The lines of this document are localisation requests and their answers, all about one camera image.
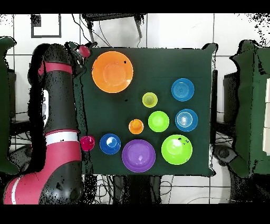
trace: dark green tabletop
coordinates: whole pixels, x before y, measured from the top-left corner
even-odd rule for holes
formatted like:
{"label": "dark green tabletop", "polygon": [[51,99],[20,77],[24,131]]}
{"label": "dark green tabletop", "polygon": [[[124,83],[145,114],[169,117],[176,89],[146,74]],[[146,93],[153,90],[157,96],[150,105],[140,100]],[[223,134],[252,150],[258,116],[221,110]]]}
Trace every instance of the dark green tabletop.
{"label": "dark green tabletop", "polygon": [[[125,54],[133,65],[131,84],[117,94],[100,90],[92,79],[91,70],[95,59],[107,51]],[[208,44],[203,49],[92,49],[92,55],[86,62],[87,70],[74,79],[74,95],[80,137],[87,134],[96,139],[91,151],[95,174],[135,174],[124,166],[121,157],[125,144],[133,139],[148,141],[156,151],[155,164],[143,174],[214,174],[208,163],[211,62],[215,51],[216,44]],[[171,94],[171,86],[179,78],[187,78],[194,84],[195,93],[189,101],[177,101]],[[155,107],[147,108],[142,104],[142,96],[146,92],[157,95]],[[198,115],[198,126],[191,132],[182,132],[175,125],[177,112],[186,108]],[[162,133],[155,133],[148,126],[148,117],[156,110],[164,111],[170,118],[168,129]],[[144,123],[144,130],[139,135],[129,132],[128,125],[133,119],[140,119]],[[99,147],[99,141],[106,133],[116,134],[121,139],[121,149],[114,155],[104,154]],[[192,143],[192,156],[183,165],[171,165],[161,155],[162,142],[172,134],[185,135]]]}

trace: orange bowl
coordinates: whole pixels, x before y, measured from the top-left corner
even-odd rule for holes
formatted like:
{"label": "orange bowl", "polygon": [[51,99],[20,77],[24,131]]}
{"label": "orange bowl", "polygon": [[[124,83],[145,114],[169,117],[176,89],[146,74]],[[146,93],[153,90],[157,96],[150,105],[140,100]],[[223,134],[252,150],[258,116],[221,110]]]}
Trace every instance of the orange bowl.
{"label": "orange bowl", "polygon": [[123,91],[131,82],[133,67],[127,56],[108,51],[98,56],[92,68],[94,83],[110,94]]}

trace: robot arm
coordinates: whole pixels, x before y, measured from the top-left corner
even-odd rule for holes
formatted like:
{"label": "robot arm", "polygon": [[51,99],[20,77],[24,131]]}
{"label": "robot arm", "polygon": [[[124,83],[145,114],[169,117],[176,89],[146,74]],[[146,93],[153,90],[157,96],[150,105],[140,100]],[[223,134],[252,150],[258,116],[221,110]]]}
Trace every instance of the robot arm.
{"label": "robot arm", "polygon": [[11,180],[4,204],[78,203],[83,185],[72,76],[89,56],[90,50],[83,45],[69,50],[59,44],[47,47],[38,70],[39,79],[45,82],[45,164],[40,172]]}

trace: small orange cup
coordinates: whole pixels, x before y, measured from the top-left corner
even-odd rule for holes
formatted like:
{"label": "small orange cup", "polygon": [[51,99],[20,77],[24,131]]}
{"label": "small orange cup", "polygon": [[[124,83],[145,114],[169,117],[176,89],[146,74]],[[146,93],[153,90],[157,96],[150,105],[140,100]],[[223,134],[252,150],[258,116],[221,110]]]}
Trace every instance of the small orange cup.
{"label": "small orange cup", "polygon": [[142,133],[143,122],[139,119],[134,119],[129,123],[129,131],[135,135]]}

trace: lime green bowl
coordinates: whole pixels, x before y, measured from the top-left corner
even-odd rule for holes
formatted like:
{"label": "lime green bowl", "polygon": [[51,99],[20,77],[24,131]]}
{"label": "lime green bowl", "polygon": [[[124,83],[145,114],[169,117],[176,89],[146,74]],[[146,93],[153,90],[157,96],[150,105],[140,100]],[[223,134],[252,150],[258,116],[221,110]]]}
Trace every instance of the lime green bowl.
{"label": "lime green bowl", "polygon": [[149,116],[148,125],[154,132],[164,132],[169,127],[169,117],[162,111],[155,111]]}
{"label": "lime green bowl", "polygon": [[192,144],[183,135],[171,135],[164,140],[161,153],[168,163],[181,165],[190,159],[192,155]]}

